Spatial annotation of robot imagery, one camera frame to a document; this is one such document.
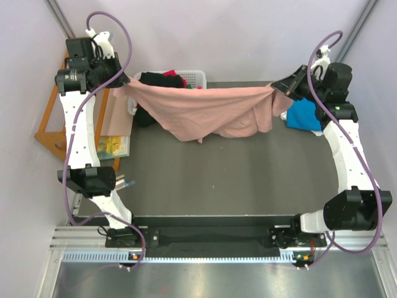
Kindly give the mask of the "pink t shirt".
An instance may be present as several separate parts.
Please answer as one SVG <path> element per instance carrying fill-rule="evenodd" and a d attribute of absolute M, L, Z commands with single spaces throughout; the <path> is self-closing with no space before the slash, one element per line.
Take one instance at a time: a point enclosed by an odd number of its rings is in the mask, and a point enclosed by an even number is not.
<path fill-rule="evenodd" d="M 272 129 L 272 119 L 293 101 L 271 85 L 244 88 L 179 89 L 149 86 L 132 79 L 113 91 L 129 97 L 181 142 L 201 142 L 207 135 L 250 137 Z"/>

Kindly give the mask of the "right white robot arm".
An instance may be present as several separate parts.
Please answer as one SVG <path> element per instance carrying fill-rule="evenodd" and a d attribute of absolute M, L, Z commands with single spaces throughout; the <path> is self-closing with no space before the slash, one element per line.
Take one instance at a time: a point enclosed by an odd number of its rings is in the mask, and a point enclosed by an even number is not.
<path fill-rule="evenodd" d="M 320 67 L 320 76 L 308 74 L 301 66 L 290 76 L 274 81 L 271 86 L 294 101 L 307 99 L 316 105 L 337 171 L 338 193 L 322 209 L 295 216 L 290 229 L 291 241 L 305 245 L 313 234 L 351 230 L 379 230 L 393 201 L 391 192 L 382 191 L 368 173 L 359 137 L 359 118 L 355 107 L 347 101 L 352 81 L 352 68 L 343 63 Z"/>

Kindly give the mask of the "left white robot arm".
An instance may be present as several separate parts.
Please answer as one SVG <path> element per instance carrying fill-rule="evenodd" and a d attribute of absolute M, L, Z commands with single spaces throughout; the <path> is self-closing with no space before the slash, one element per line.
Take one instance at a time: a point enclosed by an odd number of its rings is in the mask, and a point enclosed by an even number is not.
<path fill-rule="evenodd" d="M 58 180 L 66 191 L 82 195 L 99 208 L 109 223 L 108 229 L 98 228 L 107 247 L 138 247 L 143 237 L 115 189 L 113 167 L 100 164 L 94 133 L 95 90 L 101 85 L 122 87 L 130 80 L 122 72 L 108 32 L 67 39 L 66 47 L 65 67 L 55 76 L 66 129 L 65 165 L 57 173 Z"/>

